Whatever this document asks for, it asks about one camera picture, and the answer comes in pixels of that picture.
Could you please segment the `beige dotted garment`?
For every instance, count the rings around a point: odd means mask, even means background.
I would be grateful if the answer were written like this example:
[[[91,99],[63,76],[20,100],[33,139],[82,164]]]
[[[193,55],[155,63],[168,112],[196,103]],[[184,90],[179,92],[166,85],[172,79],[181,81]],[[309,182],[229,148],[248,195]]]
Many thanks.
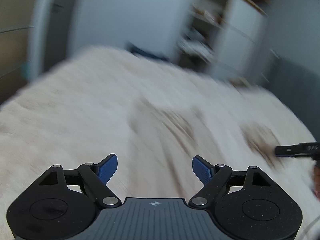
[[[240,128],[248,147],[252,152],[262,156],[269,167],[277,168],[281,164],[281,160],[275,155],[275,148],[280,142],[267,126],[252,123]]]
[[[174,109],[158,107],[146,99],[136,102],[130,127],[141,139],[160,141],[172,135],[195,141],[210,133],[197,107]]]

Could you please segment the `grey padded headboard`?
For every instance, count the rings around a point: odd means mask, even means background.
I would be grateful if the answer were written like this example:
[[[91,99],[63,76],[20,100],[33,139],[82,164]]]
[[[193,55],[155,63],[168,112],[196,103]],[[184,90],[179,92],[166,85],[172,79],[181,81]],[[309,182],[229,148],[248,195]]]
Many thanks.
[[[319,74],[276,56],[263,87],[287,106],[319,141]]]

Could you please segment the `cream fluffy bed blanket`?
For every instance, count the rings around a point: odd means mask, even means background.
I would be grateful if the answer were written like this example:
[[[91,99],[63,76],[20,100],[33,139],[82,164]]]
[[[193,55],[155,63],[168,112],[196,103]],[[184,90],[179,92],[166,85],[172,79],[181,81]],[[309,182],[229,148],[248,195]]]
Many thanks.
[[[120,166],[113,185],[117,191],[125,188],[130,124],[140,99],[176,111],[198,108],[231,166],[253,162],[263,168],[300,205],[299,236],[319,236],[319,201],[310,188],[312,162],[286,159],[279,171],[271,171],[240,132],[241,124],[253,121],[285,144],[313,139],[272,93],[236,89],[124,50],[92,47],[1,105],[1,239],[12,239],[5,218],[10,203],[52,164],[74,168],[115,153]]]

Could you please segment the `dark blue bag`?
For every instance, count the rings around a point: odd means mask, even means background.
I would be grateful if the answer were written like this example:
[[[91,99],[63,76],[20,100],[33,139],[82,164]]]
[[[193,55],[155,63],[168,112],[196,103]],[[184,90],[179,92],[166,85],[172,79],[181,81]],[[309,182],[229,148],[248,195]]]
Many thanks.
[[[171,63],[170,59],[168,57],[166,57],[164,54],[153,53],[150,51],[142,50],[141,48],[135,46],[134,44],[132,44],[130,42],[126,44],[126,50],[135,56],[141,56],[141,57],[144,57],[147,59],[159,60],[159,61]]]

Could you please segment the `white wardrobe with shelves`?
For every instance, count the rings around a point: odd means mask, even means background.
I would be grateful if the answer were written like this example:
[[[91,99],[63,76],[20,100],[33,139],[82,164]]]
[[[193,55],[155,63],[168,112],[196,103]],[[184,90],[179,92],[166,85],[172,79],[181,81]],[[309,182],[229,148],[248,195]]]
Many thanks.
[[[184,69],[243,82],[257,50],[268,0],[193,0],[177,43]]]

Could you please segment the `grey door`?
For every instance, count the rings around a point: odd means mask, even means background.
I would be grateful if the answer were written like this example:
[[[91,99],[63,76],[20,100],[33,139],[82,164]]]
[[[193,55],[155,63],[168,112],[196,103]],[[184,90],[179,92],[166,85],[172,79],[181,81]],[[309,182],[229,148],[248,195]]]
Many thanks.
[[[43,70],[49,71],[67,56],[67,42],[76,0],[53,0],[46,34]]]

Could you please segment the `beige drawer cabinet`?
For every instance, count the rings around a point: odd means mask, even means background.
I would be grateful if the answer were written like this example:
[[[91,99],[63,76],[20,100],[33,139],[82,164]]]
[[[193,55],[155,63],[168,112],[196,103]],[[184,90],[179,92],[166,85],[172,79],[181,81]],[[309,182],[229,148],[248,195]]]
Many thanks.
[[[27,84],[22,68],[35,0],[1,0],[1,102]]]

